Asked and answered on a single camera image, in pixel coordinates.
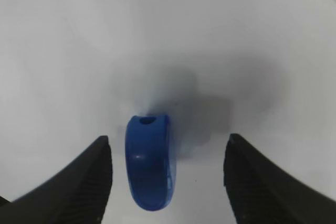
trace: white table surface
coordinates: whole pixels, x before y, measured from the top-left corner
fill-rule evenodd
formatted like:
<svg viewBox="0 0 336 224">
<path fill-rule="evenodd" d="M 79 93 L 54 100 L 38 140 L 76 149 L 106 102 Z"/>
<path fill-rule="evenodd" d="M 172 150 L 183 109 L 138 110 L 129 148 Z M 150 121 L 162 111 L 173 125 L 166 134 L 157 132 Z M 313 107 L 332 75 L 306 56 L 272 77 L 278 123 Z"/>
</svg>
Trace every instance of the white table surface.
<svg viewBox="0 0 336 224">
<path fill-rule="evenodd" d="M 336 199 L 335 0 L 0 0 L 0 195 L 28 192 L 108 135 L 103 223 L 235 223 L 230 132 Z M 131 198 L 124 130 L 167 111 L 179 136 L 171 204 Z"/>
</svg>

